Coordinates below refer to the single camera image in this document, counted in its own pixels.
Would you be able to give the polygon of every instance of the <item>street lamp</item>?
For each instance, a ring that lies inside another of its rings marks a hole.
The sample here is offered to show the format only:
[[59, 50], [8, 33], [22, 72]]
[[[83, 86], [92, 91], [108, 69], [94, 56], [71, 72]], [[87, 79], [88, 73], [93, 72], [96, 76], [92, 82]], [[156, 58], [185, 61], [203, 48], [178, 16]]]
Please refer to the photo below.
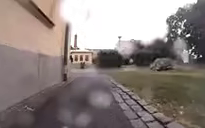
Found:
[[122, 36], [118, 36], [118, 39], [119, 39], [119, 40], [118, 40], [118, 47], [120, 47], [121, 37], [122, 37]]

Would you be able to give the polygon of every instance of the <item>chimney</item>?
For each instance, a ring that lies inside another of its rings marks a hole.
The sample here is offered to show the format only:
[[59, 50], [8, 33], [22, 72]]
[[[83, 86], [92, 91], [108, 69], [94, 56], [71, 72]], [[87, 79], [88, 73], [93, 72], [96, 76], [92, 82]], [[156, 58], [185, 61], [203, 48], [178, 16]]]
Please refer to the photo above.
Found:
[[77, 49], [77, 34], [75, 34], [75, 39], [74, 39], [74, 49]]

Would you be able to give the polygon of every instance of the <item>curb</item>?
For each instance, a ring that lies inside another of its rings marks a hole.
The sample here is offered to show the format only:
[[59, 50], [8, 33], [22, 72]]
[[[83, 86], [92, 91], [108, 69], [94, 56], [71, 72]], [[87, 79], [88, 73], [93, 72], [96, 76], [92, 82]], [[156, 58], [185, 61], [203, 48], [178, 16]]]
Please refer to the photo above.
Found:
[[151, 104], [148, 104], [113, 78], [109, 76], [107, 78], [114, 85], [112, 87], [114, 99], [130, 120], [133, 128], [184, 128], [174, 119], [158, 112]]

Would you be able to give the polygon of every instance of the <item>lawn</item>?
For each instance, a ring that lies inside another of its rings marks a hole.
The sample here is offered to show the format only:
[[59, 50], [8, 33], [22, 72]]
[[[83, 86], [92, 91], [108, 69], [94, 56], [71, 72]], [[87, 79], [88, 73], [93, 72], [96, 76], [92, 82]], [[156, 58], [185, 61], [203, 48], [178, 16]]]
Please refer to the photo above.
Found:
[[137, 69], [106, 73], [187, 128], [205, 128], [205, 71]]

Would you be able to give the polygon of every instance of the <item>sky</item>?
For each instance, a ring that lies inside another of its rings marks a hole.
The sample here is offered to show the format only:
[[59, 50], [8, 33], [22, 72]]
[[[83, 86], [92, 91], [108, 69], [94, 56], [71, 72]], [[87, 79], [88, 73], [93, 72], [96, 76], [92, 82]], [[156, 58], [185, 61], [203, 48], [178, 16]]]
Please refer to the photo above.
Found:
[[166, 19], [197, 0], [64, 0], [61, 16], [72, 24], [81, 49], [110, 49], [122, 40], [145, 44], [167, 33]]

